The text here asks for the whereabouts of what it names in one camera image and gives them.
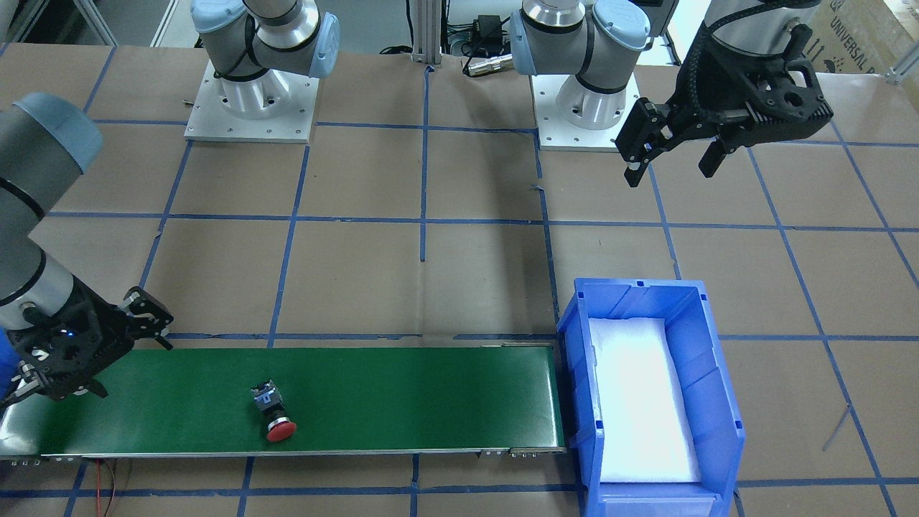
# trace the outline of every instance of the light blue joint cap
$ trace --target light blue joint cap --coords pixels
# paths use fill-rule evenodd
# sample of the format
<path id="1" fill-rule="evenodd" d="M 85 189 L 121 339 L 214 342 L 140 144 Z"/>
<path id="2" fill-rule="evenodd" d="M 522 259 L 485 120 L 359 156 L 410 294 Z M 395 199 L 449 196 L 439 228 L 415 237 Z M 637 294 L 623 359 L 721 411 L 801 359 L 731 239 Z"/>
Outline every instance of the light blue joint cap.
<path id="1" fill-rule="evenodd" d="M 594 20 L 610 38 L 634 51 L 643 51 L 651 35 L 648 15 L 629 0 L 599 0 Z"/>
<path id="2" fill-rule="evenodd" d="M 102 133 L 79 108 L 47 93 L 30 93 L 13 103 L 54 137 L 85 174 L 102 149 Z"/>
<path id="3" fill-rule="evenodd" d="M 514 56 L 514 69 L 519 74 L 536 75 L 536 63 L 529 48 L 527 27 L 519 10 L 511 13 L 511 55 Z"/>
<path id="4" fill-rule="evenodd" d="M 194 0 L 191 3 L 191 19 L 198 34 L 223 29 L 243 14 L 243 0 Z"/>
<path id="5" fill-rule="evenodd" d="M 310 63 L 310 77 L 323 79 L 332 73 L 335 61 L 338 60 L 338 47 L 341 45 L 342 30 L 338 17 L 332 13 L 323 15 L 323 23 L 316 36 L 316 52 Z"/>

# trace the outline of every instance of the cardboard box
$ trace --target cardboard box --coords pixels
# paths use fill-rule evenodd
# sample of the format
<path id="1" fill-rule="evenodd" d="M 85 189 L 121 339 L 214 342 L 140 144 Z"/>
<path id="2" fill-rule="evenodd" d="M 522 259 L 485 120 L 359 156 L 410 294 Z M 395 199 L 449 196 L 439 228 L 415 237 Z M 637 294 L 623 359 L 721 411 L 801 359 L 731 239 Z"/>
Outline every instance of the cardboard box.
<path id="1" fill-rule="evenodd" d="M 818 72 L 883 75 L 919 39 L 919 0 L 824 0 L 810 26 Z M 919 73 L 902 88 L 919 109 Z"/>

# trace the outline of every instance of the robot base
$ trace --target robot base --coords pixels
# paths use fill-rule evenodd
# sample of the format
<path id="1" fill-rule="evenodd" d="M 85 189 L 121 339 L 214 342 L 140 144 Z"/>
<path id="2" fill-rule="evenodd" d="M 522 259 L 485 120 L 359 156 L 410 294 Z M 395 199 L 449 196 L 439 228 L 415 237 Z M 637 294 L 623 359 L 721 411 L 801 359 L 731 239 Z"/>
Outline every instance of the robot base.
<path id="1" fill-rule="evenodd" d="M 555 151 L 600 151 L 618 153 L 616 137 L 626 121 L 628 112 L 623 112 L 616 125 L 602 131 L 579 128 L 568 122 L 555 98 L 568 75 L 534 75 L 533 105 L 536 107 L 536 121 L 539 124 L 539 147 Z M 626 86 L 627 100 L 639 97 L 638 84 L 633 75 Z"/>
<path id="2" fill-rule="evenodd" d="M 221 102 L 220 85 L 208 62 L 185 137 L 202 142 L 273 142 L 308 144 L 319 79 L 279 72 L 290 84 L 289 103 L 277 116 L 252 120 L 234 116 Z"/>

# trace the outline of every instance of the green conveyor belt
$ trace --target green conveyor belt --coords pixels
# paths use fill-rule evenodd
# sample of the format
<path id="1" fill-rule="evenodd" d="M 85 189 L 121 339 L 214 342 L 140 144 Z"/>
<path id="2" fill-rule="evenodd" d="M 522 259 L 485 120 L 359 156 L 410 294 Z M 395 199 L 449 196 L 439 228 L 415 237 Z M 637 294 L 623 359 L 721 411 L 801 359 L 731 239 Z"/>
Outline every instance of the green conveyor belt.
<path id="1" fill-rule="evenodd" d="M 0 457 L 410 453 L 564 447 L 548 347 L 135 350 L 107 398 L 32 396 Z M 271 378 L 297 432 L 266 440 Z"/>

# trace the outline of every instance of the red button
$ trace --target red button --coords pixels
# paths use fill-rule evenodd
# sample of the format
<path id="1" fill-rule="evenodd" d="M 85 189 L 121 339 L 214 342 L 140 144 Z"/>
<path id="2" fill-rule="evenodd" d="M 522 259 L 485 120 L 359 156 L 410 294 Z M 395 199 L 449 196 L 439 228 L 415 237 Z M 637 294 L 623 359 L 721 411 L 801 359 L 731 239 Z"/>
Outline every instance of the red button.
<path id="1" fill-rule="evenodd" d="M 290 438 L 290 435 L 297 430 L 297 424 L 293 422 L 281 422 L 268 432 L 269 442 L 280 442 Z"/>

